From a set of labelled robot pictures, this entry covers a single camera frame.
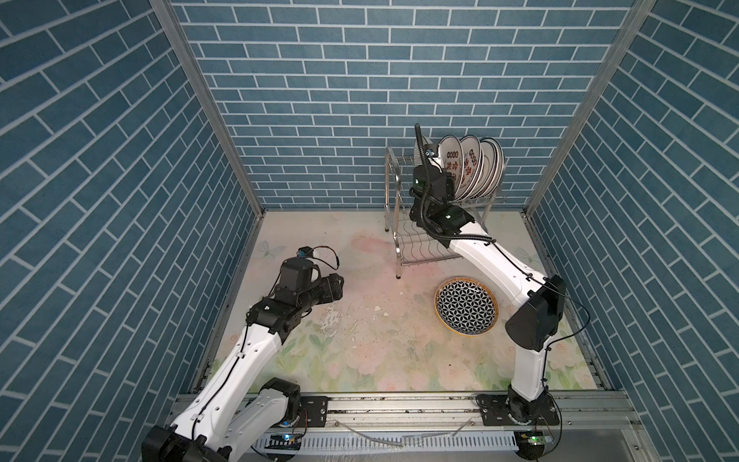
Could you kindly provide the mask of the white plate black striped rim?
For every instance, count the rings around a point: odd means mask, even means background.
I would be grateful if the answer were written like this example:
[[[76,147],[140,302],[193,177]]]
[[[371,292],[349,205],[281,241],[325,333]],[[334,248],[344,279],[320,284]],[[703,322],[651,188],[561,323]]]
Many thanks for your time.
[[[438,154],[438,146],[433,144],[433,142],[425,136],[421,137],[421,144],[418,144],[417,142],[414,144],[414,165],[421,166],[423,164],[423,157],[431,163],[432,167],[436,167],[439,171],[442,169],[443,163]]]

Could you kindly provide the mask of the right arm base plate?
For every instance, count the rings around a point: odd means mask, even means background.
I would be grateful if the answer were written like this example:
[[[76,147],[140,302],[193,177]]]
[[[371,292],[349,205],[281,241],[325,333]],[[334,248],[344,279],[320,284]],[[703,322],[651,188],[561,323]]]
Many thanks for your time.
[[[485,427],[506,427],[507,425],[535,425],[561,423],[552,395],[545,391],[539,398],[529,402],[512,394],[479,394],[475,397],[481,419]]]

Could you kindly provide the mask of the green rimmed red text plate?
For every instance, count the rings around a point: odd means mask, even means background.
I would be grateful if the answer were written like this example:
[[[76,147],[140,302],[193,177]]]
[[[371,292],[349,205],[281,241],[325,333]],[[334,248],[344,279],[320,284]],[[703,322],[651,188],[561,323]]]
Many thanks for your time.
[[[445,136],[439,142],[439,153],[444,161],[444,169],[451,174],[454,183],[454,199],[458,200],[464,167],[463,148],[460,140],[453,135]]]

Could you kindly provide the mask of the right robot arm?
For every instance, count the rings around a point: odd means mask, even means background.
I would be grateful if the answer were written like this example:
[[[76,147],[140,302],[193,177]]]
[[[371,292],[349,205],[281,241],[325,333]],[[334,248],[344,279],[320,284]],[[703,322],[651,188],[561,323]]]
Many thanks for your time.
[[[517,424],[536,421],[550,403],[546,366],[565,307],[565,281],[534,271],[500,246],[473,215],[452,203],[451,174],[432,163],[438,146],[426,142],[415,125],[421,165],[413,171],[410,218],[428,236],[462,256],[495,283],[518,306],[505,323],[515,345],[515,363],[507,391],[507,410]]]

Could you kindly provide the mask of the orange rimmed floral pattern plate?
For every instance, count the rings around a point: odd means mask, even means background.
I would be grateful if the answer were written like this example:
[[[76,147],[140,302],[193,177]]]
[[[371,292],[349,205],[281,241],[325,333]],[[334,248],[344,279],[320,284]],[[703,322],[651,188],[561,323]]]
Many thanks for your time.
[[[480,281],[456,276],[444,281],[434,295],[438,318],[451,331],[464,336],[479,336],[498,321],[498,301]]]

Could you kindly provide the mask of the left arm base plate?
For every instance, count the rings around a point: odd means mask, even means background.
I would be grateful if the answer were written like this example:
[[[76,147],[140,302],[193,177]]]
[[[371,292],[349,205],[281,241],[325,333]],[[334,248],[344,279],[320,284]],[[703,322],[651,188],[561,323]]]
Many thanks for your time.
[[[288,427],[325,427],[328,413],[328,396],[301,396],[288,403],[286,424]]]

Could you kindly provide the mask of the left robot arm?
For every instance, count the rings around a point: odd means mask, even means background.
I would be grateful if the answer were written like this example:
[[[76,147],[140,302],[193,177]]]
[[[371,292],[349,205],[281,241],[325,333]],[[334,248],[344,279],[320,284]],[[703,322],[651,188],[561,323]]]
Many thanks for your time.
[[[311,258],[285,260],[267,296],[246,314],[236,346],[210,381],[167,427],[152,427],[144,461],[238,461],[275,425],[307,425],[296,383],[273,378],[244,398],[271,358],[314,307],[340,300],[344,279],[323,275]]]

